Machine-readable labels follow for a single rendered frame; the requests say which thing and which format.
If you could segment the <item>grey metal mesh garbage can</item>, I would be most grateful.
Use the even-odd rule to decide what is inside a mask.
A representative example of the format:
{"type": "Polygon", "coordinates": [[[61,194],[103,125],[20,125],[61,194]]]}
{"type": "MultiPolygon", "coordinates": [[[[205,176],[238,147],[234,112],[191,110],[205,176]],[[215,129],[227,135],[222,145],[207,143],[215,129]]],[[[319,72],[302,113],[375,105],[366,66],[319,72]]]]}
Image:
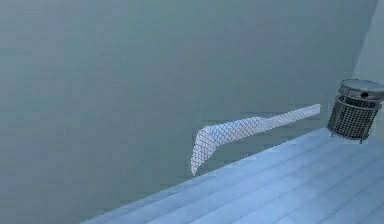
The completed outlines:
{"type": "Polygon", "coordinates": [[[326,128],[332,136],[362,143],[369,137],[383,101],[383,84],[361,79],[342,80],[326,128]]]}

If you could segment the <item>white checked cloth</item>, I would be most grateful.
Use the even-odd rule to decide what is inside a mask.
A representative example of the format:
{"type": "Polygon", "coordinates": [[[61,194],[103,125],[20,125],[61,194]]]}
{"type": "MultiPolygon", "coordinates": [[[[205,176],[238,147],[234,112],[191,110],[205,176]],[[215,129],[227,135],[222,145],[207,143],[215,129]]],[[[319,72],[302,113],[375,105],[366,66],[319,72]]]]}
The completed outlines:
{"type": "Polygon", "coordinates": [[[190,171],[192,175],[195,176],[198,168],[207,161],[221,145],[315,116],[319,114],[320,111],[321,105],[314,104],[268,118],[250,117],[205,126],[196,134],[190,159],[190,171]]]}

